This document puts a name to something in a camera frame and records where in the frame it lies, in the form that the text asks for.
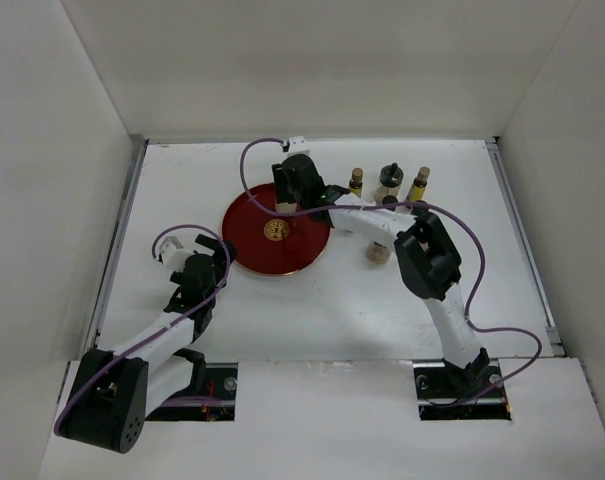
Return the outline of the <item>black knob glass jar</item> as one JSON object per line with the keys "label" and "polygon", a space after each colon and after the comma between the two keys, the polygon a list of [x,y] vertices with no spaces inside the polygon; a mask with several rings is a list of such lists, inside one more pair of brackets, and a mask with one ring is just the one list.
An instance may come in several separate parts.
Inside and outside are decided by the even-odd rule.
{"label": "black knob glass jar", "polygon": [[376,265],[386,264],[393,254],[393,248],[389,248],[383,244],[374,241],[371,241],[367,245],[365,251],[366,258]]}

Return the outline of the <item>yellow cap spice jar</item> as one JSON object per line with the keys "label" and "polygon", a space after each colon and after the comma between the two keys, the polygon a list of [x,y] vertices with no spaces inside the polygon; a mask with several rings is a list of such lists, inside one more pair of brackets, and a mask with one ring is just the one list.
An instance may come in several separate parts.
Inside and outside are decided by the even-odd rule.
{"label": "yellow cap spice jar", "polygon": [[275,203],[275,211],[280,215],[296,213],[297,209],[298,204],[296,202],[277,201]]}

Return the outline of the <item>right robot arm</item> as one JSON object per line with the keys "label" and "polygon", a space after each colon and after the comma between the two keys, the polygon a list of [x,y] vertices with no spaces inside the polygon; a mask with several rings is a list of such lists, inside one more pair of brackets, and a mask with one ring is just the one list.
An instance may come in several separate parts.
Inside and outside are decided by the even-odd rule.
{"label": "right robot arm", "polygon": [[423,300],[436,327],[448,388],[461,396],[477,389],[489,357],[464,317],[461,256],[440,218],[424,208],[414,216],[380,209],[343,187],[326,185],[305,154],[274,164],[272,174],[277,204],[296,204],[315,222],[395,253],[403,284]]}

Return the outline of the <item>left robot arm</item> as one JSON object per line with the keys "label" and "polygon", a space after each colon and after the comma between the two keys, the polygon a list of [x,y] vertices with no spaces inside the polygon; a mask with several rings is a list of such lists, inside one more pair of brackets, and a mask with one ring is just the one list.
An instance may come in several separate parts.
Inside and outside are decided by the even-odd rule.
{"label": "left robot arm", "polygon": [[158,245],[155,256],[170,269],[174,293],[142,333],[114,349],[92,348],[83,355],[54,423],[56,436],[125,454],[138,441],[146,417],[170,397],[203,393],[205,361],[189,347],[212,320],[236,249],[211,231],[195,242],[205,250],[188,251],[174,237]]}

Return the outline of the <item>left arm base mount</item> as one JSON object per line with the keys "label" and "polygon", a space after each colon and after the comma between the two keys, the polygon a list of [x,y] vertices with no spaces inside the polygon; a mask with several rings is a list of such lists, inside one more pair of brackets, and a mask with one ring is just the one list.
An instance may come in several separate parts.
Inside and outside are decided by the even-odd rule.
{"label": "left arm base mount", "polygon": [[173,393],[145,420],[151,422],[228,422],[235,418],[237,363],[200,366],[194,380]]}

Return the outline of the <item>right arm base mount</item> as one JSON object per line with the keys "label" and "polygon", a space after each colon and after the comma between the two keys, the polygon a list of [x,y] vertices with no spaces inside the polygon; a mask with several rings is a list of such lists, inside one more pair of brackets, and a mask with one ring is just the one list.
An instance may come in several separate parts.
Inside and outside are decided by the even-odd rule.
{"label": "right arm base mount", "polygon": [[442,362],[413,365],[418,415],[422,421],[510,421],[511,410],[505,388],[500,384],[502,370],[491,361],[470,390],[456,389]]}

